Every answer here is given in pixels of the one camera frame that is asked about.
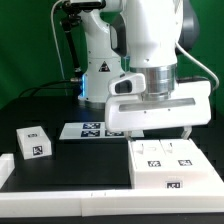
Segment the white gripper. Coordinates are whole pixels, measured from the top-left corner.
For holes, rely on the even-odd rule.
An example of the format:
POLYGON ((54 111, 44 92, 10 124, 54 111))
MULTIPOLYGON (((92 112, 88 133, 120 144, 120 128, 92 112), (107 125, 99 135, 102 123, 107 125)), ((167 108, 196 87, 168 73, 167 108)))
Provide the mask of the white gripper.
POLYGON ((132 141, 130 131, 184 127, 181 138, 187 140, 195 125, 211 119, 209 81, 180 83, 171 97, 161 101, 143 101, 140 95, 110 97, 106 102, 105 124, 112 132, 124 132, 132 141))

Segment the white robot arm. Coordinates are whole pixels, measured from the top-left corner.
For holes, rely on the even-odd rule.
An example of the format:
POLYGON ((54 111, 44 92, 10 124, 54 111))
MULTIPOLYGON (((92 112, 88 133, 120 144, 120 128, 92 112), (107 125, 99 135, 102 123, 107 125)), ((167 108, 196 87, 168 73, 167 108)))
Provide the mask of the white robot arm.
POLYGON ((71 25, 82 24, 87 70, 82 104, 105 107, 105 127, 134 131, 182 127, 184 137, 211 119, 207 80, 177 80, 178 44, 189 0, 58 0, 71 25))

